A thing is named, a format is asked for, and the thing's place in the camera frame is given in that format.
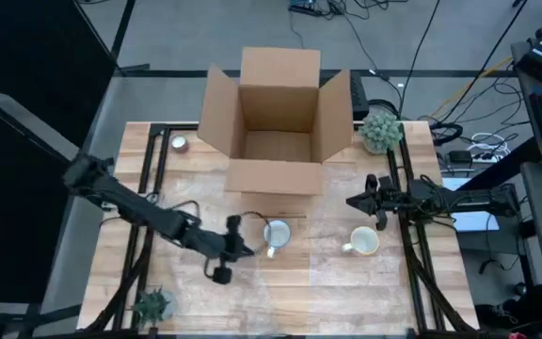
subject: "gray floor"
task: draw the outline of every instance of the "gray floor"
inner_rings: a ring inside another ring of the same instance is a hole
[[[512,2],[443,0],[416,69],[480,68],[514,15]],[[116,34],[125,3],[124,0],[111,0],[83,6],[108,47]],[[364,15],[363,10],[351,0],[347,0],[347,4],[350,11]],[[410,0],[406,4],[391,4],[386,11],[372,8],[370,20],[351,20],[378,68],[408,69],[433,6],[432,1]],[[239,69],[243,46],[299,46],[298,37],[289,29],[290,17],[286,7],[286,0],[137,0],[120,51],[119,64],[150,63],[153,69],[203,70],[214,62],[223,69]],[[323,68],[372,67],[344,18],[326,21],[295,15],[294,25],[308,48],[322,51]],[[542,1],[530,1],[490,64],[509,56],[509,44],[532,36],[539,26],[542,26]],[[393,78],[391,81],[399,84],[405,79]],[[411,79],[403,115],[415,120],[432,113],[469,81],[467,78]],[[491,82],[489,79],[478,81],[472,92]],[[509,80],[509,83],[518,87],[516,79]],[[376,78],[364,78],[363,84],[368,98],[385,98],[397,103],[394,90],[387,84]],[[114,78],[86,149],[100,157],[116,156],[127,121],[197,121],[204,85],[204,79]],[[466,117],[485,115],[512,101],[514,98],[511,96],[491,91],[474,104]],[[489,119],[466,123],[464,135],[494,132],[501,127],[500,122],[514,112],[514,108],[508,107]],[[512,121],[526,120],[527,113],[522,106]],[[518,133],[518,137],[509,143],[510,149],[532,135],[528,125],[510,128],[501,135],[506,137],[511,133]],[[438,151],[446,153],[466,146],[457,141]],[[514,182],[521,187],[519,178]],[[528,211],[526,206],[524,208],[522,215],[525,216]],[[44,311],[81,302],[97,241],[95,225],[100,217],[101,212],[87,203],[73,202]],[[536,280],[542,283],[542,259],[538,247],[534,240],[529,246],[532,248]],[[486,259],[486,253],[464,251],[463,256],[476,303],[499,303],[512,297],[510,285],[522,280],[519,265],[509,272],[490,267],[480,276],[478,267]],[[501,255],[500,258],[509,266],[515,256]],[[76,319],[71,319],[39,329],[38,333],[68,332],[75,324]]]

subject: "succulent plant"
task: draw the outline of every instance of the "succulent plant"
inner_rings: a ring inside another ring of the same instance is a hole
[[[399,130],[400,121],[388,112],[371,112],[363,119],[359,135],[363,137],[363,145],[373,154],[384,154],[392,150],[401,140],[403,134]]]
[[[148,323],[155,326],[156,322],[164,321],[163,313],[169,303],[160,287],[151,293],[139,291],[139,302],[131,309],[139,314],[139,327],[143,328]]]

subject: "white mug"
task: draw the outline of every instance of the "white mug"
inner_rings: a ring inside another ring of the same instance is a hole
[[[290,226],[281,220],[272,220],[264,226],[263,238],[269,245],[267,257],[273,258],[275,250],[281,249],[290,242],[292,231]]]
[[[343,245],[343,251],[356,251],[363,255],[374,254],[380,246],[377,233],[367,226],[361,226],[350,234],[350,243]]]

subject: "black curtain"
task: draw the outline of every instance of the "black curtain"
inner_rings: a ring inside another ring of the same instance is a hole
[[[114,68],[72,0],[0,0],[0,91],[78,147]],[[67,166],[0,119],[0,302],[43,300]]]
[[[114,68],[72,0],[0,0],[0,91],[78,147]]]

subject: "mug handle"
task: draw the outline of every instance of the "mug handle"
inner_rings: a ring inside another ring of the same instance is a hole
[[[343,245],[343,251],[351,251],[353,250],[353,244],[345,244]]]

